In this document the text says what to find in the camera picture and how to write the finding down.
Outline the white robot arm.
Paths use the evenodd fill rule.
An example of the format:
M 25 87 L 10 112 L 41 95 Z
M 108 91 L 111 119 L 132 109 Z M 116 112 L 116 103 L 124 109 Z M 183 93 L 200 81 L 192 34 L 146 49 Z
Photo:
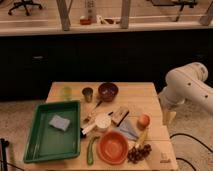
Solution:
M 213 88 L 205 84 L 207 78 L 208 70 L 200 62 L 177 67 L 166 74 L 166 86 L 158 95 L 164 125 L 171 123 L 176 115 L 173 108 L 185 100 L 191 100 L 213 115 Z

